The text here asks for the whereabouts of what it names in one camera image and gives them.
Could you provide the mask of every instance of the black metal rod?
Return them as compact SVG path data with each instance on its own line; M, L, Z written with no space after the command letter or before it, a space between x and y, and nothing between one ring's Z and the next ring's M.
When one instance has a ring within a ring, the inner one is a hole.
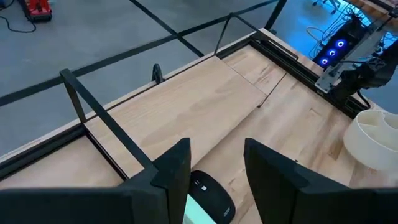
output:
M283 8L285 7L286 2L287 0L278 1L278 4L276 5L270 18L268 19L266 26L264 27L266 30L271 31L272 26L274 25L276 19L279 17L280 12L282 12Z
M167 37L163 37L161 39L151 41L149 43L140 45L138 47L134 47L134 48L132 48L130 50L127 50L127 51L125 51L123 53L120 53L120 54L117 54L117 55L113 55L112 57L108 57L106 59L102 59L102 60L100 60L98 62L95 62L95 63L92 63L90 65L86 65L84 67L75 69L72 72L73 72L73 74L76 77L80 77L82 75L86 75L87 73L94 72L94 71L96 71L98 69L101 69L101 68L104 68L104 67L106 67L108 65L114 64L114 63L119 62L121 60L124 60L126 58L129 58L129 57L132 57L134 55L137 55L137 54L139 54L141 52L144 52L146 50L150 50L150 49L158 47L158 46L160 46L162 44L166 44L167 42L170 42L170 41L175 40L175 39L177 39L176 36L169 35Z
M217 41L216 49L214 50L214 55L217 54L218 47L220 46L221 40L224 37L224 33L225 33L225 30L226 30L226 27L228 26L229 20L231 20L231 16L232 16L232 14L229 14L227 20L225 21L225 24L224 24L224 27L223 27L223 31L221 31L221 35L220 35L220 37L219 37L219 39Z
M30 149L22 151L0 163L0 180L15 174L82 136L84 136L84 127L83 124L79 123Z
M371 3L374 3L374 4L376 4L376 5L378 5L378 6L380 6L380 7L382 7L382 8L385 9L386 11L391 11L391 10L394 9L394 7L388 5L387 3L382 2L382 1L380 1L380 0L368 0L368 1L370 1Z
M391 21L391 19L392 19L392 16L390 16L387 20L385 20L385 21L381 24L381 26L379 26L379 28L377 28L377 31L380 32L380 31L384 28L384 26L387 25L387 23Z
M281 1L286 1L286 0L269 0L269 1L265 1L265 2L262 2L262 3L256 4L254 6L248 7L246 9L237 11L234 14L235 15L241 15L241 14L253 11L255 9L258 9L260 7L264 7L264 6L268 5L268 4L271 4L271 3L276 2L276 1L281 2ZM127 51L125 51L123 53L114 55L112 57L108 57L106 59L103 59L103 60L100 60L98 62L92 63L90 65L86 65L84 67L75 69L72 72L73 72L73 74L75 74L76 77L80 77L82 75L86 75L86 74L88 74L90 72L94 72L94 71L96 71L98 69L104 68L104 67L106 67L108 65L111 65L113 63L119 62L119 61L124 60L126 58L132 57L132 56L137 55L137 54L139 54L141 52L144 52L146 50L150 50L150 49L158 47L158 46L160 46L162 44L170 42L172 40L176 40L179 37L184 37L186 35L190 35L190 34L192 34L194 32L199 31L199 30L206 29L207 27L219 24L220 22L224 22L224 21L226 21L228 19L228 16L223 16L223 17L220 17L220 18L217 18L217 19L213 19L212 21L206 22L204 24L200 24L198 26L189 28L187 30L183 30L183 31L181 31L181 32L179 32L179 33L177 33L175 35L169 35L167 37L163 37L161 39L154 40L154 41L146 43L144 45L141 45L141 46L138 46L138 47L134 47L134 48L132 48L130 50L127 50ZM32 85L32 86L24 88L22 90L15 91L14 93L10 93L10 94L4 95L4 96L0 97L0 106L8 105L8 104L13 103L13 102L15 102L17 100L26 98L28 96L32 96L32 95L34 95L36 93L39 93L41 91L44 91L44 90L47 90L47 89L52 88L54 86L57 86L57 85L61 84L62 82L63 82L63 80L61 79L61 77L55 77L55 78L51 78L49 80L46 80L46 81L44 81L42 83L38 83L36 85Z
M235 14L235 15L241 15L241 14L244 14L244 13L247 13L247 12L250 12L250 11L253 11L253 10L255 10L255 9L259 9L259 8L261 8L261 7L267 6L267 5L269 5L269 4L271 4L271 3L274 3L274 2L277 2L277 1L278 1L278 0L268 0L268 1L265 1L265 2L262 2L262 3L259 3L259 4L256 4L256 5L254 5L254 6L248 7L248 8L246 8L246 9L242 9L242 10L236 11L236 12L234 12L234 14ZM190 35L190 34L192 34L192 33L194 33L194 32L199 31L199 30L206 29L207 27L211 27L211 26L213 26L213 25L219 24L220 22L226 21L226 20L228 19L228 17L230 16L230 14L228 14L227 16L219 17L219 18L217 18L217 19L213 19L212 21L206 22L206 23L204 23L204 24L200 24L200 25L197 25L197 26L195 26L195 27L186 29L186 30L184 30L184 31L179 32L177 35L179 35L179 36L181 36L181 37L184 37L184 36L186 36L186 35Z
M280 49L284 50L286 53L288 53L291 57L293 57L295 60L299 59L299 56L297 56L295 53L291 52L289 49L287 49L286 47L282 46L280 43L276 42L273 38L265 35L265 33L259 31L259 29L257 29L255 26L253 26L250 22L244 20L242 17L233 14L233 16L237 19L239 19L240 21L242 21L244 24L246 24L247 26L249 26L252 30L256 31L256 34L261 36L262 38L268 40L269 42L272 42L274 45L276 45L277 47L279 47Z
M87 102L87 104L93 109L93 111L101 118L101 120L107 125L112 133L122 142L124 147L138 160L138 162L144 167L153 167L152 161L145 155L145 153L139 148L139 146L129 137L129 135L123 130L122 127L106 112L101 104L94 98L94 96L79 82L79 80L72 74L68 69L64 69L60 72L60 75L64 78L64 81L69 83L75 91Z
M85 123L87 121L86 115L85 112L83 111L83 107L81 106L76 91L68 82L64 82L63 84L65 84L65 88L67 89L69 98L72 101L73 107L75 108L76 114L79 117L80 122Z
M113 168L113 170L120 176L122 180L128 180L129 176L119 167L119 164L109 155L109 153L104 149L104 147L97 141L93 134L85 127L85 134L88 140L94 145L99 153L105 158L106 162Z
M315 86L315 82L319 79L319 76L302 65L300 62L293 60L285 52L279 50L272 43L258 43L256 41L252 41L250 44L257 51L272 60L280 68L284 69L287 73L295 77L298 81L306 85L316 94L320 95L323 99L327 100L330 104L338 108L351 119L354 119L362 110L367 109L366 106L354 99L352 96L348 97L347 102L342 102L336 100L330 94L324 94L323 92L319 91L319 89Z

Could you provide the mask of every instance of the plywood panel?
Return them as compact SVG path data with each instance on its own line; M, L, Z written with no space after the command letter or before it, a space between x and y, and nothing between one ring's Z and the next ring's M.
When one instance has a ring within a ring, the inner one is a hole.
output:
M194 165L264 98L212 57L109 113L152 160L190 137ZM99 118L86 125L127 175L142 169Z
M299 62L317 74L322 73L317 64L295 50L294 53ZM232 196L237 207L235 223L247 220L261 223L258 214L253 215L257 210L253 208L246 178L245 138L257 139L301 165L350 187L397 184L394 176L366 169L344 148L342 137L351 119L273 66L269 59L249 46L225 61L264 93L271 93L259 110L245 118L194 167L212 175Z
M265 94L270 94L285 75L284 71L250 45L223 61Z
M86 137L0 182L0 189L15 187L110 187L122 182Z

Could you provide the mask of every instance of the blue led light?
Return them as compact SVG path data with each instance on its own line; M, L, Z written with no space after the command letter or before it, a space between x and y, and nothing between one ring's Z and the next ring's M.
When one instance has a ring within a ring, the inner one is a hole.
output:
M322 65L327 65L328 64L328 59L324 58L321 60Z
M337 51L335 50L335 49L330 49L329 51L328 51L328 55L329 56L335 56L337 54Z
M336 41L336 47L343 47L344 45L346 45L345 40L341 39Z

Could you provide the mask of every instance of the wire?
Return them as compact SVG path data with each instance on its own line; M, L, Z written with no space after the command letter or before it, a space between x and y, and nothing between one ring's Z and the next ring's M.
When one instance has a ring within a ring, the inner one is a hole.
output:
M339 63L365 63L365 62L359 62L359 61L339 61Z
M320 32L322 32L322 33L324 33L325 31L323 31L323 30L321 30L321 29L319 29L319 28L317 28L317 27L307 27L307 29L306 29L307 33L308 33L312 38L314 38L314 40L316 40L317 42L321 41L318 37L315 37L315 36L311 33L310 29L315 29L315 30L318 30L318 31L320 31Z
M8 21L7 18L5 18L4 16L0 16L0 19L4 19L6 21L7 28L11 32L16 32L16 33L20 33L20 34L30 34L30 33L33 33L36 31L36 25L32 21L29 21L33 26L32 30L15 30L15 29L11 28L10 22Z
M322 32L322 37L321 39L316 38L314 35L312 35L312 33L310 33L308 31L307 28L307 32L308 34L311 35L312 38L314 38L317 42L316 44L313 46L313 48L309 51L308 55L310 56L311 59L314 59L316 57L316 55L319 53L320 51L320 46L323 46L323 43L326 42L331 36L333 36L333 34L335 34L335 32L345 23L345 22L340 22L341 21L341 17L343 15L345 15L345 10L347 9L347 7L349 6L349 4L347 4L343 10L340 12L339 16L337 17L337 19L335 19L328 28L326 28L325 31L322 32L322 30L320 30L319 28L312 28L312 27L308 27L309 29L315 29L315 30L319 30Z
M8 4L6 7L1 8L0 11L3 11L3 10L5 10L5 9L9 8L10 6L12 6L12 5L14 4L14 2L15 2L15 0L12 0L12 1L10 2L10 4ZM11 32L16 32L16 33L19 33L19 34L30 34L30 33L35 32L36 29L37 29L37 28L36 28L36 25L35 25L29 18L27 18L27 20L32 24L32 26L33 26L33 29L32 29L32 30L15 30L15 29L11 28L10 22L8 21L8 19L7 19L6 17L0 16L0 19L3 19L4 21L6 21L7 28L8 28L8 30L11 31Z
M365 97L362 95L361 90L358 90L356 92L358 94L358 96L364 101L364 103L366 104L366 106L368 107L368 109L372 108L371 104L365 99Z

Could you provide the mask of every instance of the red object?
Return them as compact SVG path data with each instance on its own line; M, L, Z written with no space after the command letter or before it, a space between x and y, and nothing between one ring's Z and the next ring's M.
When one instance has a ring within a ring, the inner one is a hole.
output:
M47 0L26 0L26 5L33 21L51 20L52 10Z

